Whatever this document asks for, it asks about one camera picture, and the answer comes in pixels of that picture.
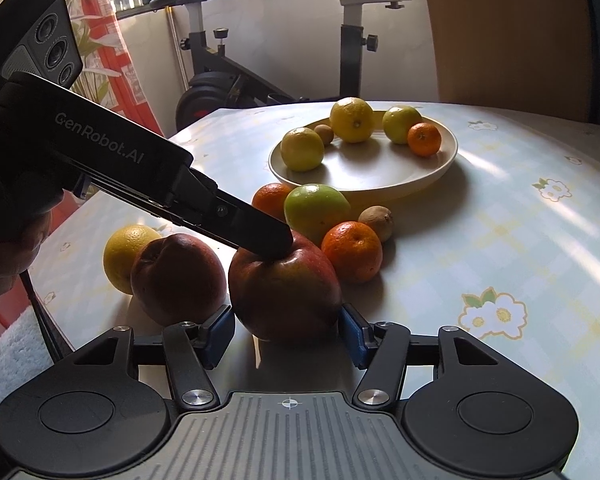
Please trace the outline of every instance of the white plate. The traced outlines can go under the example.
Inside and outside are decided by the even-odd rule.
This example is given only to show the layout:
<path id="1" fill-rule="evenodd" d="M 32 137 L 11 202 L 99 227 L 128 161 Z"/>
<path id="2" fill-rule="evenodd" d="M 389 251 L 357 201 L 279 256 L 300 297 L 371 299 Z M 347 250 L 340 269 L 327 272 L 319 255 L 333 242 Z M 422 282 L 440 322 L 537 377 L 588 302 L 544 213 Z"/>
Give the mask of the white plate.
<path id="1" fill-rule="evenodd" d="M 269 154 L 269 169 L 280 182 L 291 187 L 327 184 L 356 203 L 393 200 L 430 186 L 446 173 L 458 153 L 458 140 L 445 126 L 423 117 L 442 135 L 439 152 L 429 158 L 411 153 L 409 147 L 393 144 L 382 130 L 384 110 L 374 111 L 376 128 L 371 138 L 359 144 L 336 139 L 325 148 L 322 164 L 311 171 L 289 170 L 280 155 L 280 143 Z M 315 128 L 328 119 L 307 124 Z"/>

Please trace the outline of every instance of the screw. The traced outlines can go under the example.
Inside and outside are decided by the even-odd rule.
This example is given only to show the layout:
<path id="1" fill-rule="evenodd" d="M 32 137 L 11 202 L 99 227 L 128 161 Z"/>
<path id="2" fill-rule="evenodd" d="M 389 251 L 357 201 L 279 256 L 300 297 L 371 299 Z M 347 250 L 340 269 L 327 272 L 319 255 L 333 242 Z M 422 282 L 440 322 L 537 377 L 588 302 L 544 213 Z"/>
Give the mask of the screw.
<path id="1" fill-rule="evenodd" d="M 204 406 L 214 400 L 214 394 L 208 390 L 189 390 L 182 394 L 182 402 L 189 406 Z"/>
<path id="2" fill-rule="evenodd" d="M 382 390 L 364 390 L 358 394 L 358 400 L 369 406 L 384 404 L 389 400 L 389 394 Z"/>

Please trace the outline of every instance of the brown panel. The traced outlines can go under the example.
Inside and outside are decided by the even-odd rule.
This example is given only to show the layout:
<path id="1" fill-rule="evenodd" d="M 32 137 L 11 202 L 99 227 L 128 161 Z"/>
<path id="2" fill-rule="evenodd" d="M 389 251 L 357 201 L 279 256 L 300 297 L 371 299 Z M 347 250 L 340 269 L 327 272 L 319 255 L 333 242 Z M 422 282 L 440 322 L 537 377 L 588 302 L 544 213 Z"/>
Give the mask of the brown panel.
<path id="1" fill-rule="evenodd" d="M 440 100 L 586 121 L 587 0 L 427 0 Z"/>

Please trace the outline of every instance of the sheer curtain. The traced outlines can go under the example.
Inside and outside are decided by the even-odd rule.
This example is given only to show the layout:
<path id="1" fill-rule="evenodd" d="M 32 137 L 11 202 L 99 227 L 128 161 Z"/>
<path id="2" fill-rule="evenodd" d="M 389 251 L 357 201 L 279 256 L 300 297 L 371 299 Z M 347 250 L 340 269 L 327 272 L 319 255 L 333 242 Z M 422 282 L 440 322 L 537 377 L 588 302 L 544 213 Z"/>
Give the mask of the sheer curtain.
<path id="1" fill-rule="evenodd" d="M 67 0 L 67 4 L 84 63 L 72 91 L 162 134 L 140 87 L 110 0 Z M 53 211 L 52 227 L 57 228 L 79 205 L 66 193 L 64 202 Z M 0 334 L 28 304 L 17 281 L 16 287 L 0 298 Z"/>

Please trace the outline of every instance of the gray gripper base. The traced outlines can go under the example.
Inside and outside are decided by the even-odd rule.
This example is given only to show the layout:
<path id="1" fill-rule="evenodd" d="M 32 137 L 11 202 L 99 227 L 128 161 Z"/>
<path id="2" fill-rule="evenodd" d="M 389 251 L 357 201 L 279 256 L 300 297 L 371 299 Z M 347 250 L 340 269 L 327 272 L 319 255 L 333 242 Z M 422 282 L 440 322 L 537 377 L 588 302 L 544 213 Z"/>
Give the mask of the gray gripper base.
<path id="1" fill-rule="evenodd" d="M 11 480 L 36 478 L 17 472 Z M 183 416 L 144 462 L 110 480 L 458 480 L 427 462 L 395 420 L 340 393 L 244 394 Z M 557 477 L 544 476 L 542 480 Z"/>

